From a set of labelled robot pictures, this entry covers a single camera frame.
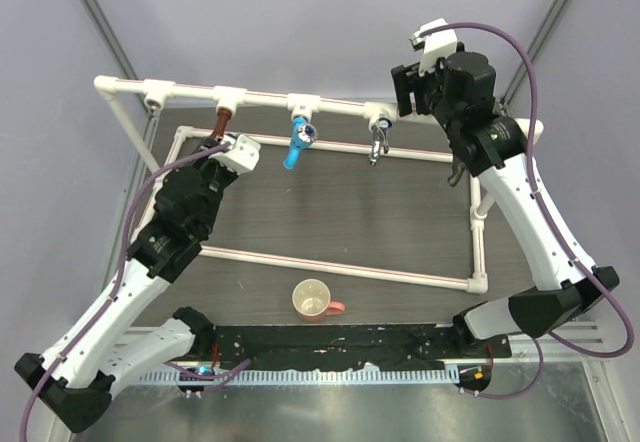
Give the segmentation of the brown faucet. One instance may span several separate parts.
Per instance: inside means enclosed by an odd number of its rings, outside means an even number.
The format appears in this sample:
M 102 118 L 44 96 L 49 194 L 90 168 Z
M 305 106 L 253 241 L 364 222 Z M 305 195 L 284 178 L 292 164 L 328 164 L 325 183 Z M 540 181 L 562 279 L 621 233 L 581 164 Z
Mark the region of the brown faucet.
M 227 125 L 233 118 L 234 112 L 228 108 L 221 107 L 217 109 L 217 119 L 215 127 L 211 133 L 211 136 L 216 140 L 221 140 L 224 137 Z

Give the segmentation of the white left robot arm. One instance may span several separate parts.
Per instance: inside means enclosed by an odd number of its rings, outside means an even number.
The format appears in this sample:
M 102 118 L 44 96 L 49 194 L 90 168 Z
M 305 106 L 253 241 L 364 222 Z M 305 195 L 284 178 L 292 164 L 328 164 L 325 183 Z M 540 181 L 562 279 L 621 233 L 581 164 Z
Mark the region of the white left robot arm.
M 183 356 L 200 361 L 211 353 L 214 326 L 191 307 L 177 309 L 159 328 L 122 348 L 116 344 L 201 253 L 225 189 L 259 160 L 260 149 L 247 147 L 246 141 L 243 135 L 206 137 L 191 155 L 145 180 L 145 187 L 162 183 L 154 214 L 135 237 L 124 229 L 112 281 L 55 344 L 41 354 L 23 354 L 14 366 L 31 389 L 20 440 L 27 438 L 36 402 L 78 434 L 149 370 Z

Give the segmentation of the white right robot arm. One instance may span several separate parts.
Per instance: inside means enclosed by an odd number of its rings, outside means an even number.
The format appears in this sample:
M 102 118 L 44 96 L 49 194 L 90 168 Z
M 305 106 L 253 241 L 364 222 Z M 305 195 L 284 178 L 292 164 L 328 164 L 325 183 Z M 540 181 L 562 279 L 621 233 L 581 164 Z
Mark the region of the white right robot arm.
M 453 319 L 451 342 L 457 353 L 472 357 L 488 339 L 511 332 L 538 338 L 586 313 L 612 290 L 619 276 L 599 267 L 573 239 L 565 223 L 557 224 L 572 251 L 566 253 L 544 219 L 526 172 L 526 137 L 513 118 L 495 109 L 496 72 L 486 56 L 456 52 L 439 57 L 431 71 L 400 65 L 391 77 L 402 116 L 431 115 L 443 128 L 455 161 L 461 163 L 492 196 L 529 264 L 533 287 L 510 297 L 469 308 Z

